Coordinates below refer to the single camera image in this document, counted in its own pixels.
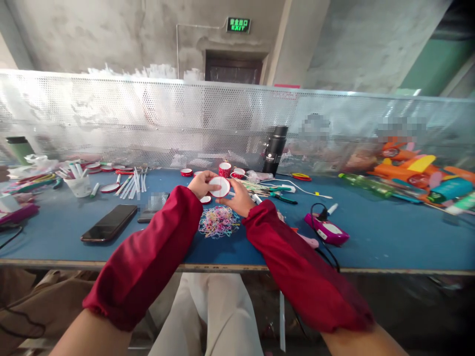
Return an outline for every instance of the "red sleeve cover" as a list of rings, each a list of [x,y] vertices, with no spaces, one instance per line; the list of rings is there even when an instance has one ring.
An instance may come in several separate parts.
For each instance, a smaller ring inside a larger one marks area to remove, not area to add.
[[[252,208],[243,224],[247,239],[264,255],[277,285],[308,326],[331,333],[362,331],[374,323],[356,289],[279,220],[270,200]]]
[[[83,307],[132,331],[183,261],[202,212],[193,192],[177,186],[147,228],[130,235],[112,254]]]

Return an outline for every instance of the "green exit sign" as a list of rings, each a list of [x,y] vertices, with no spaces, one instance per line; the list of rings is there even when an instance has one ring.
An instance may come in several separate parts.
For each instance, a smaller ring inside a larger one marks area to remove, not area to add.
[[[248,34],[249,27],[251,27],[251,19],[228,17],[228,28],[226,32],[244,32]]]

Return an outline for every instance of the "black thermos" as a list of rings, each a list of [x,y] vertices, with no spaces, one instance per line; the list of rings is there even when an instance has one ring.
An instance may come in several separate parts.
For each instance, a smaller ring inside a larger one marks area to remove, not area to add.
[[[288,126],[276,126],[272,136],[267,144],[266,157],[264,158],[264,173],[272,173],[276,176],[277,167],[281,161],[284,151],[285,141],[287,140]]]

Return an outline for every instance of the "black smartphone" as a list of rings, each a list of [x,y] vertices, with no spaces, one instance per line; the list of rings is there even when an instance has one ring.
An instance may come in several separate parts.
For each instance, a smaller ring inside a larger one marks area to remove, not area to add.
[[[167,201],[170,193],[155,193],[155,195],[150,197],[150,201],[148,202],[145,209],[140,214],[137,221],[139,223],[148,223],[152,220],[155,213],[163,208],[165,202]]]
[[[106,242],[118,236],[137,212],[137,205],[117,205],[81,236],[84,242]]]

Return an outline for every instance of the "perforated metal panel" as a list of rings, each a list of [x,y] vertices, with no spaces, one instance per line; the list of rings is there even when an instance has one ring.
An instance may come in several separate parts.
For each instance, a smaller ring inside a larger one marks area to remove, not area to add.
[[[1,135],[59,159],[259,170],[272,127],[288,125],[281,173],[364,169],[395,134],[470,168],[474,118],[473,100],[0,71]],[[4,139],[0,155],[11,158]]]

